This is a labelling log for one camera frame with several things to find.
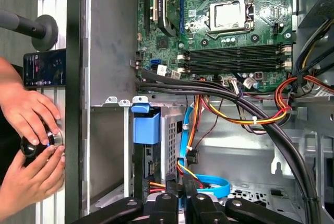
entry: finger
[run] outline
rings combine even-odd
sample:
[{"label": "finger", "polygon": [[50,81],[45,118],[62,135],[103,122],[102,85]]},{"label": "finger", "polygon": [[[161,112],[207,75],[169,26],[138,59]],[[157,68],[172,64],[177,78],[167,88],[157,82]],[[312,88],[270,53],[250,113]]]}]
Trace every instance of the finger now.
[{"label": "finger", "polygon": [[24,110],[20,112],[20,114],[26,119],[33,131],[37,134],[40,142],[45,145],[49,143],[49,138],[46,135],[45,127],[37,114],[32,110]]},{"label": "finger", "polygon": [[62,174],[61,178],[57,181],[57,183],[52,188],[47,190],[47,192],[45,193],[46,197],[49,197],[49,196],[55,194],[59,189],[62,188],[62,186],[64,184],[64,178],[65,178],[65,176],[64,176],[64,174]]},{"label": "finger", "polygon": [[14,174],[16,171],[20,170],[25,164],[25,161],[26,156],[22,153],[21,150],[19,150],[10,164],[6,174]]},{"label": "finger", "polygon": [[30,163],[24,170],[24,176],[33,178],[46,164],[49,157],[53,154],[55,146],[46,148],[37,158]]},{"label": "finger", "polygon": [[43,181],[43,183],[41,184],[41,189],[44,191],[51,189],[64,174],[64,168],[65,168],[65,156],[62,156],[56,168],[51,172],[51,174],[47,178],[45,178],[45,181]]},{"label": "finger", "polygon": [[21,137],[24,136],[33,145],[39,143],[37,135],[22,115],[15,114],[14,116],[10,116],[8,117],[8,122]]},{"label": "finger", "polygon": [[52,113],[53,117],[56,120],[61,119],[61,114],[59,113],[59,110],[48,97],[39,93],[39,95],[37,96],[37,100],[41,102],[44,106],[46,106],[46,108]]},{"label": "finger", "polygon": [[56,169],[57,165],[59,164],[59,162],[61,161],[61,156],[62,156],[63,153],[64,153],[64,146],[58,147],[55,150],[55,152],[52,155],[52,157],[46,163],[46,165],[41,169],[41,171],[38,172],[38,174],[36,174],[36,176],[34,177],[34,180],[37,180],[39,182],[44,182],[47,178],[49,178],[50,175],[55,171],[55,169]]},{"label": "finger", "polygon": [[42,103],[38,103],[32,107],[33,111],[41,116],[44,122],[48,125],[49,129],[53,134],[58,134],[59,129],[52,116],[51,112]]}]

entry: smartphone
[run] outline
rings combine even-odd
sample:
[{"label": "smartphone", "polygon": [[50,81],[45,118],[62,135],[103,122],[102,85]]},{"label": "smartphone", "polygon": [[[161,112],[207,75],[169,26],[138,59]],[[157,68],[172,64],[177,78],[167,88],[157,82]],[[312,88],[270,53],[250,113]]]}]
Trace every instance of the smartphone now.
[{"label": "smartphone", "polygon": [[23,56],[23,84],[27,88],[66,85],[66,49]]}]

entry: sata port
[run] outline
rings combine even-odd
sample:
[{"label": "sata port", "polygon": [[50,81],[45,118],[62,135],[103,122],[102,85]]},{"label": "sata port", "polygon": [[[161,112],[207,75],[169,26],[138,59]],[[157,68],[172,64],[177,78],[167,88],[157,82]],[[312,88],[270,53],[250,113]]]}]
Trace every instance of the sata port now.
[{"label": "sata port", "polygon": [[155,60],[150,60],[151,65],[160,65],[161,60],[160,59],[155,59]]}]

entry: hand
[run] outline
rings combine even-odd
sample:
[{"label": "hand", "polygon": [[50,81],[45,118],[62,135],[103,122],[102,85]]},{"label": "hand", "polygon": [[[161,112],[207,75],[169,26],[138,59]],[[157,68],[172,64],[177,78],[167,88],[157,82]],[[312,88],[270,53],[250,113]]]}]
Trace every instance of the hand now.
[{"label": "hand", "polygon": [[26,158],[18,151],[0,187],[0,216],[11,216],[56,193],[64,182],[63,153],[64,146],[50,146],[25,168]]},{"label": "hand", "polygon": [[55,119],[60,113],[53,102],[36,91],[27,91],[21,85],[7,86],[6,94],[1,95],[0,106],[12,127],[33,145],[39,140],[47,144],[49,139],[39,116],[43,118],[53,134],[58,134]]}]

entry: black ram slot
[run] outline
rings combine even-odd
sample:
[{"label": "black ram slot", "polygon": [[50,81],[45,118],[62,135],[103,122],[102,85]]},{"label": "black ram slot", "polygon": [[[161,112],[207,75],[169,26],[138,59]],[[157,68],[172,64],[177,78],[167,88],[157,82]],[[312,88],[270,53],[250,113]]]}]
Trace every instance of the black ram slot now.
[{"label": "black ram slot", "polygon": [[191,62],[190,73],[195,74],[212,74],[219,72],[253,72],[277,70],[279,64],[276,58],[262,60],[231,60],[231,61],[214,61],[214,62]]},{"label": "black ram slot", "polygon": [[210,60],[211,58],[235,58],[235,57],[261,57],[267,58],[276,55],[278,48],[276,45],[245,47],[245,48],[228,48],[190,51],[188,56],[191,60]]},{"label": "black ram slot", "polygon": [[144,29],[147,36],[150,33],[150,0],[144,0]]}]

